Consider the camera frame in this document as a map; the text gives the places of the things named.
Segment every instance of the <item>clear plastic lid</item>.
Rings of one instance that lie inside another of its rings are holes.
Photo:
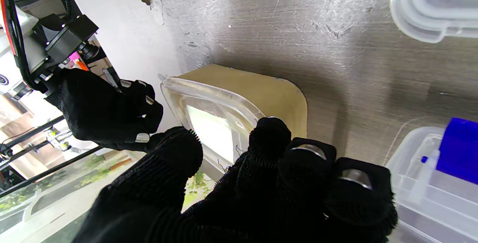
[[[478,0],[391,0],[391,14],[401,31],[420,41],[478,37]]]
[[[218,169],[247,150],[249,133],[264,117],[241,95],[196,81],[166,78],[161,91],[174,116],[199,136],[205,159]]]

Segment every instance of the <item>scratched surface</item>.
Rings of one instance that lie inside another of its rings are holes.
[[[383,165],[414,128],[478,121],[478,39],[416,41],[397,29],[389,0],[153,5],[183,71],[214,62],[290,80],[307,98],[309,138],[340,156]]]

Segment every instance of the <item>clear plastic container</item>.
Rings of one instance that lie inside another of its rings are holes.
[[[282,119],[292,137],[307,136],[304,95],[284,79],[210,64],[166,78],[161,90],[179,122],[198,134],[205,160],[218,169],[247,150],[262,117]]]
[[[478,37],[478,0],[391,0],[391,14],[401,31],[420,41]]]
[[[387,163],[403,242],[478,243],[478,185],[437,170],[422,177],[443,128],[411,131]]]

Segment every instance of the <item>blue lid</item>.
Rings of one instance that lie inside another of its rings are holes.
[[[478,123],[451,119],[440,144],[437,170],[478,184]]]

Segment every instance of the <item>beige container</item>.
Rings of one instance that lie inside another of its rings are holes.
[[[167,78],[161,89],[175,117],[198,134],[205,157],[211,150],[215,163],[229,165],[246,151],[262,117],[282,119],[292,137],[307,137],[305,97],[281,78],[210,64]]]

